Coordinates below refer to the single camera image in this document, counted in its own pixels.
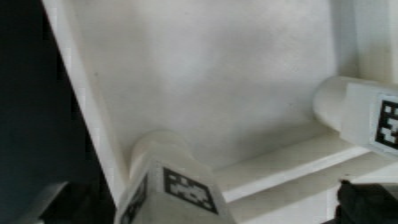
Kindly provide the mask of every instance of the white surface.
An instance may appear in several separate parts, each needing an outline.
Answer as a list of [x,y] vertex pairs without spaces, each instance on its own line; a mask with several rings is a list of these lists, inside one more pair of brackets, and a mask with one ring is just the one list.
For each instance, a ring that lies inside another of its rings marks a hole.
[[[165,192],[167,181],[163,181],[163,179],[168,178],[170,174],[165,175],[163,168],[170,169],[186,177],[186,179],[197,181],[202,185],[191,185],[184,178],[182,180],[186,182],[182,183],[179,180],[181,177],[172,175],[175,182],[172,183],[172,186],[168,186],[170,191],[174,193],[177,192],[175,194],[179,195],[182,194],[188,201],[181,200]],[[142,221],[135,219],[133,224],[159,224],[165,222],[175,224],[236,223],[232,221],[220,188],[214,184],[211,170],[207,166],[204,166],[191,158],[184,139],[170,131],[151,132],[135,144],[131,154],[129,184],[115,213],[115,224],[120,223],[122,214],[126,213],[126,210],[129,211],[131,209],[131,201],[136,201],[135,194],[143,177],[147,177],[147,185],[145,204],[140,208],[138,215],[142,216]],[[206,211],[190,202],[198,204],[202,203],[202,205],[207,204],[207,208],[214,206],[213,209],[216,214]]]
[[341,132],[341,125],[342,125],[341,121],[342,121],[342,116],[344,116],[344,103],[346,103],[344,102],[346,101],[346,91],[348,91],[350,83],[362,83],[362,84],[369,84],[369,85],[376,84],[374,81],[334,76],[319,84],[316,93],[314,93],[314,100],[312,100],[314,115],[316,115],[318,121],[337,132]]
[[44,0],[115,203],[147,131],[179,132],[222,168],[325,133],[312,93],[357,75],[357,49],[362,77],[394,82],[398,5],[362,2]]
[[373,150],[380,155],[398,159],[398,151],[374,141],[381,100],[398,103],[396,85],[350,83],[341,119],[341,138]]
[[69,1],[44,0],[42,2],[76,100],[85,117],[85,125],[90,133],[97,159],[101,162],[110,192],[117,204],[126,188],[127,169],[119,153],[120,149],[113,135],[113,126],[108,120],[103,94],[97,89],[95,79],[92,77],[90,58],[85,54],[85,44],[79,37],[78,21],[74,19]]
[[396,183],[396,169],[398,162],[367,153],[238,200],[230,204],[238,223],[323,223],[334,217],[339,180]]
[[398,3],[353,0],[360,77],[398,82]]
[[71,3],[124,152],[170,129],[220,168],[321,133],[310,97],[341,67],[330,1]]
[[367,153],[332,132],[214,172],[230,202]]

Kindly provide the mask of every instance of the dark background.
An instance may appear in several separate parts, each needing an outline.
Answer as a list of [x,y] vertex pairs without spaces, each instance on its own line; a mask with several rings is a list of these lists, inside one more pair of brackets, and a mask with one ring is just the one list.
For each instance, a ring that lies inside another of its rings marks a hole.
[[0,1],[1,224],[65,180],[106,188],[42,4]]

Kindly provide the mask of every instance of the black object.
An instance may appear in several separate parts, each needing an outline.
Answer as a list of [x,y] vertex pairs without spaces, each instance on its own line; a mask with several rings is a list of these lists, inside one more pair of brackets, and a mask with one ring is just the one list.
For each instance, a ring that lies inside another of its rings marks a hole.
[[111,222],[113,209],[103,198],[104,192],[97,183],[67,183],[49,206],[39,215],[46,224],[95,224]]
[[398,200],[380,184],[341,182],[335,224],[398,224]]

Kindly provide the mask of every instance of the white block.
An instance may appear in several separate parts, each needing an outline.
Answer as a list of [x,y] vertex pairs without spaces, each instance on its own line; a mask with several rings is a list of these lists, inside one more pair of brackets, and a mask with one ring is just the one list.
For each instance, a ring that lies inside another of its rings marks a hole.
[[154,132],[131,154],[115,224],[234,223],[209,168],[172,132]]

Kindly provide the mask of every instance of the white wall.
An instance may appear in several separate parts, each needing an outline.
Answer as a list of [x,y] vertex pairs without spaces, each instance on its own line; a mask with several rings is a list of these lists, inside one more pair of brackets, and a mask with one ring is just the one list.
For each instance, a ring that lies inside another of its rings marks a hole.
[[218,168],[323,132],[314,88],[357,73],[350,1],[72,5],[124,151],[172,129]]

